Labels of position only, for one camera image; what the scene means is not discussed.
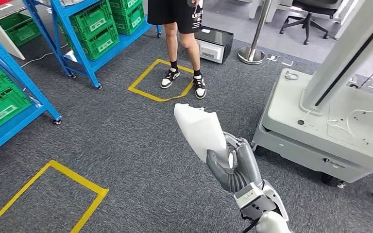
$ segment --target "blue metal shelf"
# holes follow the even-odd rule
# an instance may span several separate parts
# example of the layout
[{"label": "blue metal shelf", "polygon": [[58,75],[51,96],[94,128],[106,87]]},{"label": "blue metal shelf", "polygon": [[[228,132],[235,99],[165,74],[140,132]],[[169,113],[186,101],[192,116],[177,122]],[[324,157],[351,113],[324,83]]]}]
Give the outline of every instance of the blue metal shelf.
[{"label": "blue metal shelf", "polygon": [[[143,22],[139,28],[132,33],[132,35],[122,35],[119,34],[119,43],[117,43],[115,46],[113,46],[108,52],[106,52],[104,55],[102,55],[100,58],[98,58],[96,61],[89,61],[89,64],[93,70],[100,69],[103,65],[105,65],[108,61],[110,61],[112,58],[114,58],[118,53],[120,53],[122,50],[124,50],[126,47],[128,47],[132,42],[134,42],[136,39],[138,39],[141,35],[143,35],[147,30],[151,28],[151,25],[147,22]],[[68,52],[64,55],[65,58],[76,61],[77,59],[73,57],[73,52]]]},{"label": "blue metal shelf", "polygon": [[[90,61],[87,59],[82,46],[78,40],[78,37],[75,34],[75,31],[72,28],[71,22],[69,20],[69,16],[93,5],[100,0],[84,0],[80,3],[70,5],[70,6],[62,6],[59,0],[51,0],[51,9],[52,9],[52,24],[54,27],[54,36],[52,37],[48,30],[45,28],[37,9],[36,5],[42,4],[37,0],[23,0],[25,3],[26,8],[31,13],[31,17],[34,19],[35,23],[37,24],[39,30],[41,31],[42,35],[46,39],[49,47],[53,50],[55,57],[58,59],[59,63],[61,64],[62,68],[64,69],[65,73],[70,77],[75,77],[75,72],[87,76],[91,81],[92,85],[97,88],[101,88],[101,83],[99,83],[95,72],[105,65],[108,61],[114,58],[118,53],[124,50],[127,46],[129,46],[132,42],[138,39],[141,35],[143,35],[151,25],[147,22],[144,22],[132,35],[119,35],[119,43],[112,47],[108,52],[98,58],[96,61]],[[64,33],[68,35],[72,46],[75,48],[75,51],[68,52],[67,54],[63,55],[61,53],[61,45],[60,45],[60,33],[58,30],[58,21],[60,21],[64,27]],[[156,26],[158,37],[161,35],[161,28],[160,26]],[[68,65],[67,61],[71,60],[78,64],[80,64],[83,69],[77,69],[75,66]]]},{"label": "blue metal shelf", "polygon": [[11,139],[15,134],[25,128],[29,123],[41,115],[46,108],[44,106],[36,107],[32,104],[27,109],[15,115],[9,121],[0,126],[0,146]]},{"label": "blue metal shelf", "polygon": [[56,121],[60,121],[61,115],[58,113],[58,111],[56,111],[48,99],[36,87],[28,75],[26,75],[26,73],[15,62],[12,56],[8,54],[1,44],[0,66],[12,79],[17,80],[21,85],[25,86],[25,88],[29,90],[34,98],[34,104],[22,112],[14,115],[11,119],[0,126],[0,146],[25,128],[44,111],[48,111]]}]

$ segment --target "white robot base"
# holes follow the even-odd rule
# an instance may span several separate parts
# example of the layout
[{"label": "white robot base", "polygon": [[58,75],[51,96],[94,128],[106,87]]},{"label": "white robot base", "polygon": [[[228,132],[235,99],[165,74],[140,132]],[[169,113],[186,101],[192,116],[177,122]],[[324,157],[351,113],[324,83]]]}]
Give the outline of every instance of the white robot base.
[{"label": "white robot base", "polygon": [[[298,79],[286,78],[287,72]],[[262,146],[323,172],[326,184],[337,178],[342,182],[336,184],[343,187],[373,173],[373,112],[351,114],[356,109],[373,110],[373,94],[345,86],[316,114],[301,107],[311,78],[291,69],[282,71],[251,145],[253,151]]]}]

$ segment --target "black and white sneaker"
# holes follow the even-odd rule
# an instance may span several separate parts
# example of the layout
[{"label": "black and white sneaker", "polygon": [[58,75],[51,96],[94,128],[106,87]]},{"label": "black and white sneaker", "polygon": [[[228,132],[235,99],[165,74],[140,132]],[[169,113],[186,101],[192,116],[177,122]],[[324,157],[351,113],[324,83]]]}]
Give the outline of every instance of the black and white sneaker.
[{"label": "black and white sneaker", "polygon": [[203,99],[206,95],[206,86],[203,83],[202,75],[194,76],[195,96]]},{"label": "black and white sneaker", "polygon": [[167,70],[167,76],[162,79],[161,88],[166,89],[171,86],[172,81],[179,76],[179,69],[170,68]]}]

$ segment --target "yellow floor marking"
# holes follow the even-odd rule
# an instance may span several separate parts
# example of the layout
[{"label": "yellow floor marking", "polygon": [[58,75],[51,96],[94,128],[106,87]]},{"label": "yellow floor marking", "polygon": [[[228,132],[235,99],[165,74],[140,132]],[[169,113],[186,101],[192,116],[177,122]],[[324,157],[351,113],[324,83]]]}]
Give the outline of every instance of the yellow floor marking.
[{"label": "yellow floor marking", "polygon": [[78,173],[72,171],[71,169],[67,168],[66,166],[58,163],[55,160],[49,161],[43,168],[39,170],[37,174],[35,174],[19,191],[15,194],[15,196],[0,210],[0,217],[11,207],[11,205],[49,168],[53,167],[59,172],[63,173],[64,175],[68,176],[70,179],[78,182],[82,186],[90,189],[91,191],[98,194],[92,204],[88,207],[85,211],[84,215],[81,219],[76,223],[73,229],[70,231],[71,233],[77,233],[88,221],[91,217],[92,213],[94,213],[95,209],[101,203],[102,199],[106,196],[109,189],[101,188],[100,186],[96,185],[95,183],[87,180],[86,178],[80,176]]},{"label": "yellow floor marking", "polygon": [[[183,90],[183,92],[178,95],[178,96],[175,96],[175,97],[171,97],[171,98],[168,98],[168,99],[162,99],[162,98],[159,98],[158,96],[154,96],[150,93],[146,93],[144,91],[141,91],[139,89],[136,88],[136,86],[138,85],[139,82],[142,81],[142,79],[144,79],[147,74],[159,63],[163,63],[163,64],[166,64],[168,66],[171,65],[171,63],[167,62],[167,61],[164,61],[162,59],[156,59],[136,80],[135,82],[133,82],[131,84],[131,86],[128,87],[128,91],[132,91],[134,93],[137,93],[137,94],[140,94],[142,96],[145,96],[147,98],[150,98],[154,101],[157,101],[157,102],[166,102],[166,101],[169,101],[169,100],[173,100],[173,99],[177,99],[177,98],[181,98],[181,97],[184,97],[188,94],[189,90],[192,88],[192,86],[194,85],[194,83],[191,82],[188,84],[188,86],[186,86],[185,90]],[[183,67],[183,66],[178,66],[179,69],[183,70],[183,71],[186,71],[186,72],[189,72],[189,73],[194,73],[194,71],[190,68],[186,68],[186,67]]]}]

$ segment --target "stanchion base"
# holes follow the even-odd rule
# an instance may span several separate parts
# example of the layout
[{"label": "stanchion base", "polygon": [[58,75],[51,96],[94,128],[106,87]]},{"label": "stanchion base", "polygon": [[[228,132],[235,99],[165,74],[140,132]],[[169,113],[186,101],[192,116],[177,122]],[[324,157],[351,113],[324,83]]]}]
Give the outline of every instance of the stanchion base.
[{"label": "stanchion base", "polygon": [[238,51],[238,58],[240,61],[243,63],[247,63],[250,65],[256,65],[260,64],[264,61],[265,59],[265,53],[259,49],[255,49],[253,52],[253,56],[250,56],[248,59],[248,54],[250,52],[251,47],[243,47]]}]

